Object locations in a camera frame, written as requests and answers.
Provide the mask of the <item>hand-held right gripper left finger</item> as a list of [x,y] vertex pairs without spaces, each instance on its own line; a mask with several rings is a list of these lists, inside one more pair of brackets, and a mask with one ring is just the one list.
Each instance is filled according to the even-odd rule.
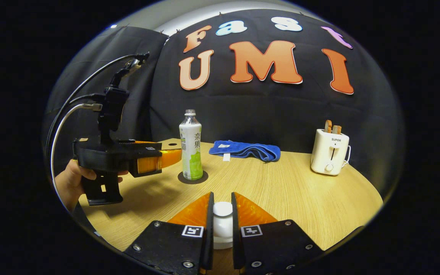
[[170,221],[152,221],[124,254],[169,275],[207,275],[213,266],[213,205],[209,192]]

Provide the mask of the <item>dark round coaster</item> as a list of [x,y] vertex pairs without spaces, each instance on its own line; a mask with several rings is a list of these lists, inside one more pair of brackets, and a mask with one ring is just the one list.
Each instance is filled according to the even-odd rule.
[[206,171],[203,171],[203,175],[200,179],[197,180],[188,180],[187,178],[184,177],[183,172],[180,172],[178,174],[178,180],[182,183],[185,184],[198,184],[198,183],[202,183],[205,182],[207,179],[209,178],[209,174]]

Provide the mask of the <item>blue folded towel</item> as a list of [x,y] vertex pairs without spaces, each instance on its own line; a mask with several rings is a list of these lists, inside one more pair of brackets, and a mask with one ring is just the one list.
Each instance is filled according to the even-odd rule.
[[213,147],[209,149],[209,154],[230,154],[234,158],[255,157],[264,162],[275,162],[280,159],[281,150],[278,146],[227,140],[215,141]]

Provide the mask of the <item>clear water bottle white label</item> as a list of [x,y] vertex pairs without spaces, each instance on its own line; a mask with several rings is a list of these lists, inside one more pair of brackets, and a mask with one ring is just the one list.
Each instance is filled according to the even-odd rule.
[[179,125],[182,148],[182,174],[187,180],[199,180],[203,177],[201,163],[202,125],[196,119],[194,109],[185,111],[185,118]]

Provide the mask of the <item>white toaster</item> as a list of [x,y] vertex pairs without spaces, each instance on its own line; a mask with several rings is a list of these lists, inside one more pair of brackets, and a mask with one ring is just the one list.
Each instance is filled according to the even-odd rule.
[[310,161],[312,171],[337,176],[349,163],[350,157],[349,136],[316,130]]

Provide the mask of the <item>black backdrop cloth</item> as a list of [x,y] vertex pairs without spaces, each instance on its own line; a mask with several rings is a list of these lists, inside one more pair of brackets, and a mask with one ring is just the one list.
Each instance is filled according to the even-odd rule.
[[270,9],[234,11],[175,34],[119,23],[85,45],[50,93],[42,148],[66,101],[102,93],[125,61],[149,53],[126,77],[130,92],[119,139],[179,137],[184,111],[203,125],[201,140],[263,143],[311,153],[316,129],[332,120],[349,136],[349,164],[385,196],[400,177],[404,123],[396,93],[375,59],[353,37],[325,21]]

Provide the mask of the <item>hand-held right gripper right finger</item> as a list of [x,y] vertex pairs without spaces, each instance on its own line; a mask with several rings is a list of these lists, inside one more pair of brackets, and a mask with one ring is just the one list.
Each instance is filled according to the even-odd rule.
[[233,266],[239,275],[300,275],[324,251],[293,220],[277,221],[237,192],[233,205]]

